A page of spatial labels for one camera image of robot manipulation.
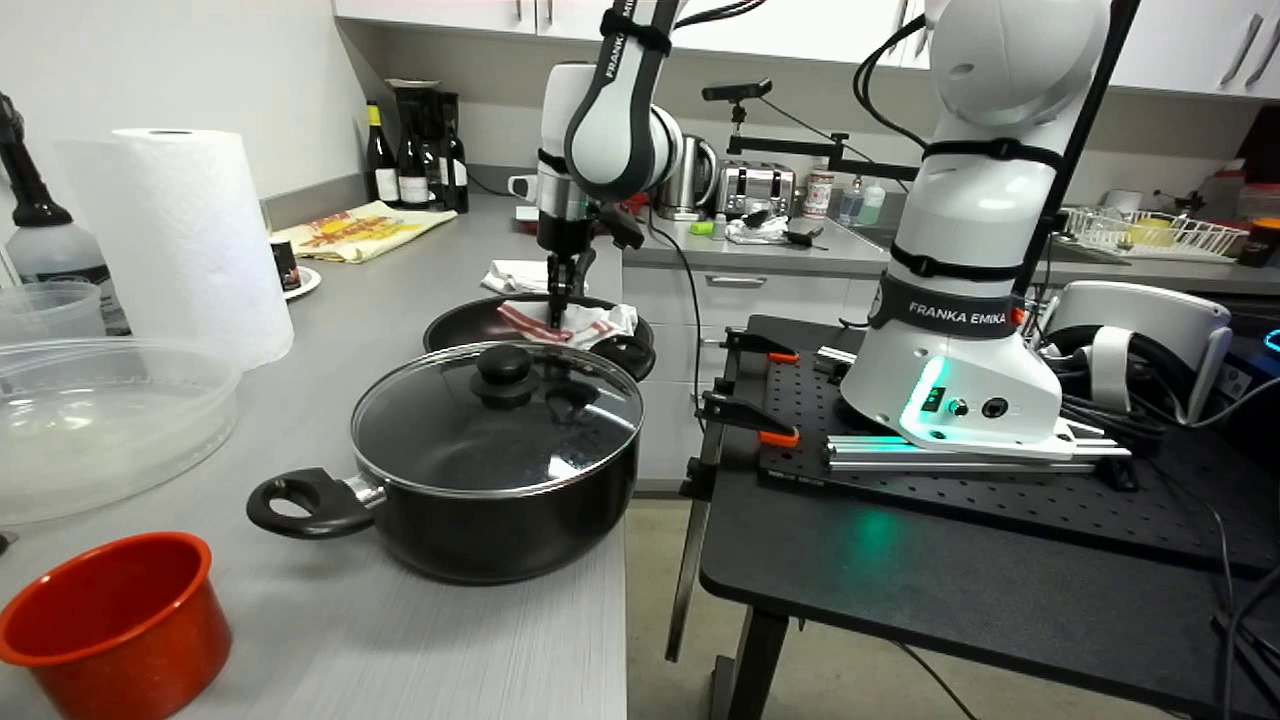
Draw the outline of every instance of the table leg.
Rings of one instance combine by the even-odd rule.
[[[761,720],[775,656],[783,651],[786,616],[752,606],[734,658],[719,656],[713,671],[713,720]]]

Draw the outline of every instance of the pot lid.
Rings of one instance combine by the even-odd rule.
[[[381,377],[352,410],[376,480],[422,496],[507,500],[593,475],[637,445],[642,399],[604,356],[461,345]]]

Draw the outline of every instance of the paper towel roll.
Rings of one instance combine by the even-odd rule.
[[[271,238],[231,132],[115,129],[64,149],[134,336],[261,367],[291,346]]]

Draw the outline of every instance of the gray countertop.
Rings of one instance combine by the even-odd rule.
[[[807,275],[851,275],[869,279],[879,275],[888,250],[869,236],[824,225],[814,249],[752,249],[732,243],[723,230],[714,236],[687,236],[687,225],[654,219],[654,228],[673,230],[693,267],[729,267],[729,272],[807,272]],[[629,250],[637,267],[668,267],[676,250],[663,238],[648,238],[642,249]],[[1128,263],[1092,263],[1092,259],[1050,259],[1039,263],[1039,275],[1050,267],[1050,282],[1069,279],[1131,279],[1131,282],[1165,282],[1182,293],[1211,293],[1211,297],[1280,297],[1280,267],[1243,267],[1243,263],[1195,263],[1195,259],[1128,259]]]
[[[182,716],[462,716],[620,720],[625,540],[507,586],[452,586],[402,570],[376,530],[284,540],[243,520],[243,496],[284,469],[355,470],[347,410],[389,367],[418,350],[429,320],[475,301],[495,254],[538,254],[507,230],[502,199],[361,267],[316,263],[322,282],[291,304],[294,346],[240,383],[231,439],[189,475],[134,500],[17,530],[0,600],[43,568],[112,537],[189,526],[210,542],[210,585],[237,644]],[[620,288],[600,249],[593,293]],[[0,662],[0,716],[55,716],[27,671]]]

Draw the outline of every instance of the red bowl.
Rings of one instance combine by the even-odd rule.
[[[208,568],[208,542],[189,530],[72,555],[0,610],[0,658],[27,666],[68,720],[162,720],[231,651]]]

